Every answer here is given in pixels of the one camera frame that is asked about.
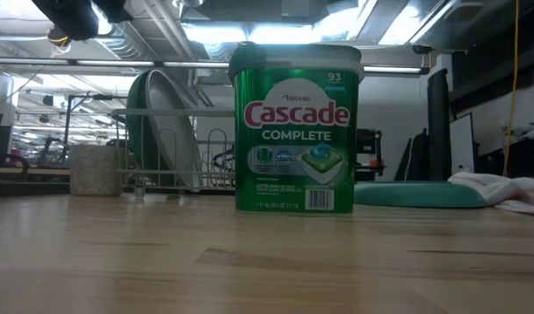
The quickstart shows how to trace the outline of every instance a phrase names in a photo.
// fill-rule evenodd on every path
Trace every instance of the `teal cushion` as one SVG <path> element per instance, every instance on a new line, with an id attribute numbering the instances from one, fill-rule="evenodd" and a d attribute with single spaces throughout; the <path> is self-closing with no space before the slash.
<path id="1" fill-rule="evenodd" d="M 474 189 L 447 182 L 381 182 L 354 186 L 354 203 L 413 208 L 485 208 Z"/>

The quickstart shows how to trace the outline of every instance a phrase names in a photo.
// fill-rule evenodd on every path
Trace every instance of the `gray plate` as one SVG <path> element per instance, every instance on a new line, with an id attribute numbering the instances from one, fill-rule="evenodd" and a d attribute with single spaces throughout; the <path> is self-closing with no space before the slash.
<path id="1" fill-rule="evenodd" d="M 184 104 L 180 95 L 185 95 L 183 86 L 166 73 L 159 70 L 149 73 L 147 109 L 189 109 L 190 104 Z M 199 147 L 189 117 L 149 116 L 149 122 L 161 155 L 171 170 L 201 171 Z M 177 177 L 184 186 L 197 188 L 202 185 L 202 178 L 198 174 L 178 174 Z"/>

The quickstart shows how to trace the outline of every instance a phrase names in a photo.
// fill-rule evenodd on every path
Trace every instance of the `fluorescent light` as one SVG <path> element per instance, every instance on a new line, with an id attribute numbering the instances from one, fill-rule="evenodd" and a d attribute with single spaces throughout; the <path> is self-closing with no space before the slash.
<path id="1" fill-rule="evenodd" d="M 450 0 L 448 3 L 445 4 L 445 6 L 439 11 L 437 12 L 433 17 L 432 19 L 430 19 L 430 21 L 428 23 L 426 23 L 426 25 L 424 25 L 417 33 L 416 35 L 414 35 L 410 40 L 409 42 L 410 43 L 415 43 L 417 42 L 420 38 L 422 38 L 422 36 L 424 36 L 424 34 L 426 34 L 431 28 L 432 26 L 434 26 L 434 24 L 436 24 L 446 13 L 448 13 L 449 9 L 451 9 L 451 7 L 457 3 L 457 0 Z"/>
<path id="2" fill-rule="evenodd" d="M 171 61 L 164 62 L 162 65 L 165 67 L 182 67 L 192 69 L 228 69 L 228 62 L 183 62 L 183 61 Z"/>
<path id="3" fill-rule="evenodd" d="M 154 66 L 153 61 L 124 61 L 124 60 L 79 60 L 78 65 L 93 66 Z"/>
<path id="4" fill-rule="evenodd" d="M 405 44 L 421 27 L 420 12 L 407 6 L 387 29 L 379 44 Z"/>
<path id="5" fill-rule="evenodd" d="M 375 7 L 375 4 L 378 3 L 378 0 L 359 0 L 358 1 L 358 7 L 362 9 L 360 12 L 360 15 L 358 16 L 358 19 L 356 20 L 356 23 L 354 26 L 349 30 L 348 36 L 346 39 L 356 39 L 360 32 L 362 31 L 362 28 L 366 24 L 366 21 L 372 14 L 373 8 Z"/>
<path id="6" fill-rule="evenodd" d="M 25 134 L 23 134 L 23 136 L 24 136 L 25 138 L 33 139 L 33 140 L 38 138 L 38 135 L 33 134 L 33 133 L 25 133 Z"/>
<path id="7" fill-rule="evenodd" d="M 189 40 L 202 44 L 239 43 L 248 40 L 243 29 L 238 26 L 182 26 Z"/>
<path id="8" fill-rule="evenodd" d="M 0 64 L 14 65 L 68 65 L 63 59 L 0 58 Z"/>
<path id="9" fill-rule="evenodd" d="M 65 130 L 64 126 L 14 126 L 17 130 L 41 130 L 41 131 L 58 131 L 63 132 Z M 70 127 L 70 131 L 81 131 L 81 132 L 109 132 L 116 133 L 116 128 L 111 127 Z"/>
<path id="10" fill-rule="evenodd" d="M 405 73 L 405 74 L 419 74 L 422 72 L 421 68 L 413 67 L 395 67 L 395 66 L 365 66 L 366 73 Z"/>
<path id="11" fill-rule="evenodd" d="M 85 107 L 85 106 L 80 106 L 80 107 L 79 107 L 79 110 L 84 110 L 84 111 L 86 111 L 86 112 L 88 112 L 88 113 L 94 113 L 94 110 L 89 109 L 89 108 L 87 108 L 87 107 Z"/>
<path id="12" fill-rule="evenodd" d="M 107 117 L 105 117 L 105 116 L 96 116 L 94 118 L 97 119 L 100 122 L 104 122 L 106 124 L 112 124 L 112 120 L 107 118 Z"/>
<path id="13" fill-rule="evenodd" d="M 258 26 L 251 32 L 250 41 L 256 44 L 309 44 L 312 42 L 312 26 Z"/>
<path id="14" fill-rule="evenodd" d="M 100 10 L 100 8 L 92 3 L 92 10 L 94 14 L 99 18 L 99 35 L 108 35 L 112 32 L 113 26 L 108 22 L 108 18 Z"/>
<path id="15" fill-rule="evenodd" d="M 36 134 L 33 134 L 33 133 L 17 133 L 17 132 L 13 132 L 13 135 L 16 135 L 16 136 L 21 136 L 21 137 L 24 137 L 24 138 L 27 138 L 27 139 L 37 139 L 38 136 Z"/>
<path id="16" fill-rule="evenodd" d="M 314 27 L 315 41 L 347 33 L 354 28 L 360 14 L 360 8 L 352 8 L 332 13 Z"/>
<path id="17" fill-rule="evenodd" d="M 72 135 L 72 140 L 94 140 L 94 137 L 92 136 L 85 136 L 85 135 Z"/>

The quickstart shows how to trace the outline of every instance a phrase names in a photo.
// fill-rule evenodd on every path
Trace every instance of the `product label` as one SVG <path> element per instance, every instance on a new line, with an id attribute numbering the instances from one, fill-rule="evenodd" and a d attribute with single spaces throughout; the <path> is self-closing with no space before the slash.
<path id="1" fill-rule="evenodd" d="M 347 71 L 236 76 L 239 209 L 351 210 L 358 83 Z"/>

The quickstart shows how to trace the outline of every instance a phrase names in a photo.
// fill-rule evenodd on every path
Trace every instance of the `white towel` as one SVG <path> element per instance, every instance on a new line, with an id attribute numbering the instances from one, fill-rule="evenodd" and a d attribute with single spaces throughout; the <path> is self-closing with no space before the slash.
<path id="1" fill-rule="evenodd" d="M 534 214 L 534 179 L 509 179 L 493 174 L 454 174 L 448 180 L 477 191 L 491 207 Z"/>

